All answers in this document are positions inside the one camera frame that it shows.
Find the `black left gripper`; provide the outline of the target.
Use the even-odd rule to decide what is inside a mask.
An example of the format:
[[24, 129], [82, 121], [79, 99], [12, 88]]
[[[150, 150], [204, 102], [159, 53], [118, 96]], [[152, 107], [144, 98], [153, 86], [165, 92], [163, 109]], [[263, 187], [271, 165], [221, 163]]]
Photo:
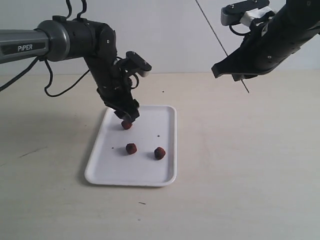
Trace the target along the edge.
[[121, 120], [133, 123], [139, 116], [139, 102], [132, 90], [139, 86], [137, 73], [126, 70], [127, 59], [96, 58], [97, 92], [107, 107]]

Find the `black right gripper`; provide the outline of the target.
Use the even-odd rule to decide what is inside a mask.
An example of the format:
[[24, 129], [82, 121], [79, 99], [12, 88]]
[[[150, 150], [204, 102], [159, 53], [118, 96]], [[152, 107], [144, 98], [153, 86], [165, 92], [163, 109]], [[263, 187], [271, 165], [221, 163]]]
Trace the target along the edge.
[[275, 28], [272, 24], [252, 27], [244, 37], [240, 47], [220, 62], [211, 71], [217, 79], [231, 75], [235, 82], [265, 75], [275, 69], [275, 56], [272, 52]]

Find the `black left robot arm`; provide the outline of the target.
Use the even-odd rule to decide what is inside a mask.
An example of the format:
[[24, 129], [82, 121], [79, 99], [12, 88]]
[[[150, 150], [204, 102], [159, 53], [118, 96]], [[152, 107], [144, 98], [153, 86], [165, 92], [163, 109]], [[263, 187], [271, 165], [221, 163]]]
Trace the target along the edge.
[[104, 104], [127, 122], [132, 123], [140, 116], [140, 104], [131, 93], [135, 89], [131, 78], [145, 77], [152, 67], [134, 51], [119, 57], [116, 32], [108, 24], [55, 15], [33, 30], [1, 30], [0, 62], [29, 58], [34, 59], [31, 64], [2, 85], [1, 90], [25, 75], [38, 61], [47, 65], [83, 58]]

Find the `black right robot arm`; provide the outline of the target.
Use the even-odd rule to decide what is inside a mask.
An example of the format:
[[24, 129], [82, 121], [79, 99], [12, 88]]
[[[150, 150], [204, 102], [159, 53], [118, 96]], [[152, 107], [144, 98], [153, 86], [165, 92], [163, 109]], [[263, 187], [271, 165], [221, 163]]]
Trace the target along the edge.
[[249, 32], [242, 34], [239, 48], [212, 66], [215, 78], [232, 75], [237, 82], [266, 75], [320, 33], [318, 0], [288, 0], [279, 11], [269, 5], [268, 0], [244, 0], [221, 9], [223, 26], [242, 24]]

